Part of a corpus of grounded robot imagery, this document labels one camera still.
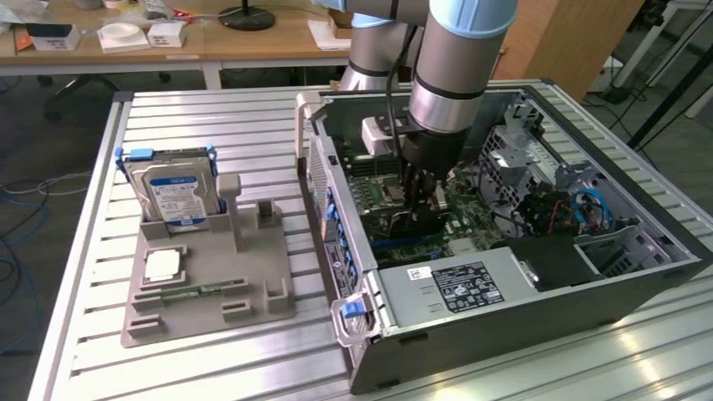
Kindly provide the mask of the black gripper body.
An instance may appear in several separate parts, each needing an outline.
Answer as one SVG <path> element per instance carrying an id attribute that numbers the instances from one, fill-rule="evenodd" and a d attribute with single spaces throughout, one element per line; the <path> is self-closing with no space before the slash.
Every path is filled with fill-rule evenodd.
<path id="1" fill-rule="evenodd" d="M 420 130 L 405 135 L 403 159 L 408 173 L 425 172 L 444 179 L 459 163 L 468 132 L 440 134 Z"/>

